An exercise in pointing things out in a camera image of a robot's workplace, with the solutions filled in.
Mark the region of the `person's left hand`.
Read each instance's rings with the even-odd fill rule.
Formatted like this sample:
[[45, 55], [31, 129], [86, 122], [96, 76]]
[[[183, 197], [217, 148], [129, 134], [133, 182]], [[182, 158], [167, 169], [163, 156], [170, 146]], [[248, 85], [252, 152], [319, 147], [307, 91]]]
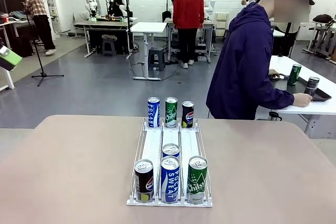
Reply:
[[270, 69], [268, 73], [269, 79], [284, 79], [285, 76], [274, 69]]

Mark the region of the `person's right hand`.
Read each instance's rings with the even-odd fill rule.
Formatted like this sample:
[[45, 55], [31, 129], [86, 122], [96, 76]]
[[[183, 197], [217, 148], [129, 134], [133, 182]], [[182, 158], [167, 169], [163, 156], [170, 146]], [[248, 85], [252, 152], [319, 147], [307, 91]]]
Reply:
[[293, 94], [293, 106], [304, 108], [309, 105], [312, 100], [312, 96], [306, 93], [295, 93]]

